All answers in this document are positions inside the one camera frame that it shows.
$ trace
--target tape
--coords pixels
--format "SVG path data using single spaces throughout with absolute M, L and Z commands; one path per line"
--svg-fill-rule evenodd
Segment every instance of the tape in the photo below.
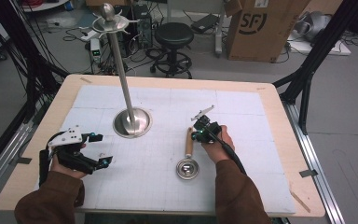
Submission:
M 317 174 L 318 172 L 316 172 L 315 170 L 305 170 L 300 172 L 300 175 L 303 178 L 307 176 L 316 176 Z

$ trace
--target stainless steel stand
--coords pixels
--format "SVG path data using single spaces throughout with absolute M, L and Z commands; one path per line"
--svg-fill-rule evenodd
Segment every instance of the stainless steel stand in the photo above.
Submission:
M 121 88 L 127 109 L 119 112 L 114 121 L 113 128 L 115 132 L 126 138 L 135 138 L 142 136 L 149 131 L 152 124 L 152 117 L 149 112 L 139 107 L 132 107 L 129 87 L 125 76 L 123 62 L 117 41 L 117 32 L 127 33 L 124 29 L 130 22 L 125 17 L 115 15 L 115 10 L 110 4 L 101 5 L 101 17 L 92 23 L 92 28 L 98 33 L 106 34 L 110 48 L 114 53 L 117 72 L 120 78 Z

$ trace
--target white grid paper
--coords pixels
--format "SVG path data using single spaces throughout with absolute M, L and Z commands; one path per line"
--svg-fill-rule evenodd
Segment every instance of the white grid paper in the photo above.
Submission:
M 214 213 L 214 164 L 199 143 L 193 159 L 199 174 L 191 180 L 176 174 L 185 157 L 186 130 L 200 110 L 228 126 L 247 174 L 257 185 L 266 212 L 292 214 L 295 207 L 269 129 L 260 96 L 254 92 L 130 88 L 132 105 L 149 111 L 153 124 L 145 135 L 127 139 L 112 127 L 125 109 L 122 89 L 83 86 L 61 130 L 79 125 L 82 133 L 101 133 L 82 153 L 94 160 L 113 156 L 107 169 L 83 178 L 84 209 Z

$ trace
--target power strip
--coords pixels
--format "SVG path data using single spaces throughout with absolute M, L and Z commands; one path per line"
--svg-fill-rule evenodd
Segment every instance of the power strip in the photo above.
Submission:
M 97 34 L 97 32 L 95 31 L 90 31 L 87 33 L 87 35 L 83 35 L 82 37 L 80 37 L 80 39 L 84 40 L 84 41 L 89 41 L 91 38 L 93 38 L 95 35 Z

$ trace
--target wooden table frame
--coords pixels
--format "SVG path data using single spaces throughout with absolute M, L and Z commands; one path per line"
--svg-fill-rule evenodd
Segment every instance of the wooden table frame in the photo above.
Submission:
M 127 81 L 129 87 L 259 93 L 296 206 L 296 213 L 287 217 L 324 216 L 324 206 L 312 177 L 302 177 L 299 173 L 309 168 L 284 111 L 279 94 L 272 84 L 154 77 L 127 77 Z M 71 75 L 66 78 L 22 155 L 24 158 L 32 158 L 31 163 L 18 164 L 2 190 L 0 210 L 14 210 L 19 199 L 34 190 L 35 181 L 38 178 L 39 150 L 45 148 L 48 139 L 59 131 L 83 85 L 119 86 L 120 82 L 118 77 L 107 76 Z

